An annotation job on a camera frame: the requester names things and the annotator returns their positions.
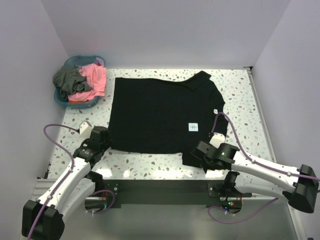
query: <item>lavender wall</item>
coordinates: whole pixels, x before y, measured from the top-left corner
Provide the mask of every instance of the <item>lavender wall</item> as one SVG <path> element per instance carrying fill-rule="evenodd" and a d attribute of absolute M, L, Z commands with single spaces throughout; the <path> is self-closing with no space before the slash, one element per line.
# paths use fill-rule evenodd
<path fill-rule="evenodd" d="M 52 75 L 68 56 L 39 0 L 0 6 L 0 239 L 16 240 L 24 203 L 53 149 L 43 127 L 64 113 Z"/>
<path fill-rule="evenodd" d="M 42 0 L 67 53 L 109 67 L 253 66 L 290 0 Z"/>
<path fill-rule="evenodd" d="M 310 165 L 320 177 L 320 1 L 292 0 L 253 68 L 277 161 Z M 320 199 L 300 214 L 309 237 L 320 239 Z"/>

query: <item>teal laundry basket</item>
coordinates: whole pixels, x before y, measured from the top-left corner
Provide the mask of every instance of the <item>teal laundry basket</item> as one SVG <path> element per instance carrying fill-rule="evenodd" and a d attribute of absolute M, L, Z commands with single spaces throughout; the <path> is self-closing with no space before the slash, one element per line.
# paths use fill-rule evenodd
<path fill-rule="evenodd" d="M 92 55 L 92 56 L 73 56 L 69 58 L 67 61 L 65 61 L 64 66 L 66 67 L 74 67 L 74 66 L 85 66 L 89 64 L 93 64 L 96 61 L 96 58 L 101 59 L 103 61 L 103 67 L 106 66 L 106 61 L 101 57 L 97 55 Z M 96 105 L 99 101 L 99 96 L 95 96 L 94 99 L 86 102 L 81 102 L 81 103 L 73 103 L 73 102 L 68 102 L 68 101 L 63 101 L 61 96 L 60 96 L 60 87 L 56 87 L 54 91 L 54 100 L 64 106 L 64 107 L 69 107 L 69 108 L 74 108 L 74 109 L 87 109 L 91 108 L 94 105 Z"/>

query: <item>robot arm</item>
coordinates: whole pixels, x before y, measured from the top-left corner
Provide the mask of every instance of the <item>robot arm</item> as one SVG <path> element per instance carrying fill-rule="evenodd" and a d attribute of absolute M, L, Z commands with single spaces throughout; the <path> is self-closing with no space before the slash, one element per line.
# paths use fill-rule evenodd
<path fill-rule="evenodd" d="M 97 189 L 101 190 L 101 186 L 97 185 L 102 182 L 102 176 L 91 172 L 91 169 L 109 148 L 111 139 L 107 128 L 102 126 L 92 128 L 87 122 L 82 123 L 79 133 L 85 136 L 88 132 L 90 132 L 90 138 L 83 141 L 73 154 L 73 168 L 70 163 L 45 194 L 37 201 L 29 200 L 24 205 L 22 213 L 24 237 L 28 236 L 36 217 L 40 215 L 32 232 L 32 239 L 60 239 L 67 218 L 85 201 L 86 197 Z"/>
<path fill-rule="evenodd" d="M 227 143 L 215 147 L 201 141 L 192 154 L 201 160 L 205 170 L 230 170 L 220 189 L 226 195 L 262 194 L 288 201 L 290 206 L 305 213 L 313 213 L 315 210 L 319 183 L 292 175 L 315 177 L 313 169 L 307 165 L 300 168 L 285 166 L 248 154 L 252 158 L 250 161 L 236 146 Z M 265 168 L 255 162 L 287 174 Z"/>

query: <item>speckled white surface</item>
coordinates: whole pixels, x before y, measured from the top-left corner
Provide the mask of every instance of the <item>speckled white surface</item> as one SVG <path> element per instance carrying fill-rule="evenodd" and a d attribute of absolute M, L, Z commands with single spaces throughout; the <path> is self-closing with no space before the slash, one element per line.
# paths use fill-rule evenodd
<path fill-rule="evenodd" d="M 157 78 L 168 81 L 184 81 L 200 69 L 108 69 L 105 97 L 88 109 L 67 108 L 63 124 L 78 128 L 83 120 L 95 126 L 108 126 L 116 77 Z M 204 69 L 211 75 L 224 101 L 224 112 L 232 120 L 242 145 L 253 155 L 270 160 L 263 126 L 246 70 Z M 58 141 L 72 153 L 84 139 L 78 134 L 61 129 Z M 236 145 L 236 140 L 228 126 L 226 141 Z M 182 154 L 140 154 L 108 150 L 93 171 L 104 179 L 220 179 L 224 171 L 208 171 L 182 165 Z M 48 178 L 56 179 L 65 170 L 70 159 L 61 149 L 56 148 L 51 158 Z"/>

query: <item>clothing tag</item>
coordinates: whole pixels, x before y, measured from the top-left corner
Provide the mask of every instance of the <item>clothing tag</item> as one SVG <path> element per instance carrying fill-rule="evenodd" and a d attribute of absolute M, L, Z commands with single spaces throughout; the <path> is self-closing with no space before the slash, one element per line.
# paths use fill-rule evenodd
<path fill-rule="evenodd" d="M 189 122 L 189 132 L 198 132 L 198 123 Z"/>

